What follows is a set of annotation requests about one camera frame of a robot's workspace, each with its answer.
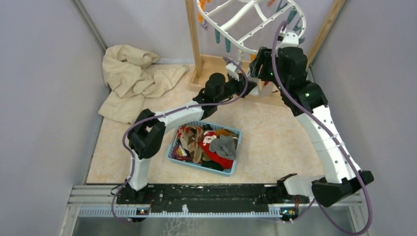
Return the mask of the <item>white sock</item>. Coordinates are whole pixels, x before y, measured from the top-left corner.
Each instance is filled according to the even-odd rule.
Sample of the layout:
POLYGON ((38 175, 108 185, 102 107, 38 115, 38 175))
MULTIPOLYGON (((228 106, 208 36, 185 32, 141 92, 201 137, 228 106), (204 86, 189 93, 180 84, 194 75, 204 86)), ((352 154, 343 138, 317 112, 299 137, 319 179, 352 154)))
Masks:
POLYGON ((275 85, 273 82, 264 82, 259 78, 249 77, 250 82, 255 83, 255 87, 250 91, 250 95, 255 97, 266 97, 272 95, 275 85))

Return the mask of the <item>grey sock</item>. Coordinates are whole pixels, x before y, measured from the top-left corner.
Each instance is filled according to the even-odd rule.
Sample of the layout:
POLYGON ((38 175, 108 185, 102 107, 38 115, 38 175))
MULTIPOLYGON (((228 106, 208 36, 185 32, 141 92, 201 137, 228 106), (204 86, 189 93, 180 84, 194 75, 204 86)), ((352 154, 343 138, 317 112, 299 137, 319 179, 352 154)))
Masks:
POLYGON ((209 150, 227 160, 235 160, 237 157, 237 143, 233 136, 220 135, 211 141, 209 150))

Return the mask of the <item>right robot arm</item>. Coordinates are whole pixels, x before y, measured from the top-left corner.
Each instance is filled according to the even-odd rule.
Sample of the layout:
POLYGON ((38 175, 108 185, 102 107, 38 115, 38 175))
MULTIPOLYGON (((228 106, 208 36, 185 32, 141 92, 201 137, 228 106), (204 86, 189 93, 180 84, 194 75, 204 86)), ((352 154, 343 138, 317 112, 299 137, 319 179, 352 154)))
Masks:
POLYGON ((307 132, 325 171, 323 177, 286 176, 277 188, 280 201, 289 203, 296 195, 305 195, 330 207, 374 181, 372 172, 362 170, 347 151, 323 90, 307 79, 307 56, 301 48, 279 48, 273 53, 260 47, 249 68, 252 77, 279 88, 284 104, 307 132))

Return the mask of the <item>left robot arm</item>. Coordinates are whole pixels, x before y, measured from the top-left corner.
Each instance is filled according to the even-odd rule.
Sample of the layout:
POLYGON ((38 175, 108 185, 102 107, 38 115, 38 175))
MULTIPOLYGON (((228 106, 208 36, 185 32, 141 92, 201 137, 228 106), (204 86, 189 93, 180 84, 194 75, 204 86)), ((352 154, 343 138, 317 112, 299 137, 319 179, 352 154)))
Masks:
POLYGON ((214 73, 198 95, 182 107, 159 113, 145 109, 140 113, 122 138, 123 147, 131 155, 131 170, 123 186, 130 188, 128 197, 133 202, 140 204, 148 196, 146 187, 150 160, 159 152, 167 132, 182 124, 210 117, 218 106, 246 97, 257 85, 248 80, 245 74, 239 74, 238 77, 236 80, 214 73))

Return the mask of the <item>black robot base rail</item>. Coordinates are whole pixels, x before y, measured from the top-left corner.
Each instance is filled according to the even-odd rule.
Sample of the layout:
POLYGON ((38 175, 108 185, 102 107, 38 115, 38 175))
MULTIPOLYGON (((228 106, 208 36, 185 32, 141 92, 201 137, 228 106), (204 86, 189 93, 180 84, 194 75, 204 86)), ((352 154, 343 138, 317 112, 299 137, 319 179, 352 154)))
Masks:
POLYGON ((187 206, 190 213, 267 212, 273 204, 308 204, 306 196, 287 195, 276 184, 148 184, 141 190, 125 186, 117 194, 119 205, 150 205, 152 213, 180 212, 187 206))

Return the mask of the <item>red santa sock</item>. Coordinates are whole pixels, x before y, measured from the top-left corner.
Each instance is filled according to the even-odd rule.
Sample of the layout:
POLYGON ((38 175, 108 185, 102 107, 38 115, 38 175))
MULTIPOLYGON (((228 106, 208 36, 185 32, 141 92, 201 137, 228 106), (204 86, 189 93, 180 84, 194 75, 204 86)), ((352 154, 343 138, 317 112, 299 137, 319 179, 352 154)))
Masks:
POLYGON ((236 157, 236 145, 231 135, 217 136, 214 131, 204 131, 199 147, 208 161, 216 163, 221 170, 231 169, 236 157))

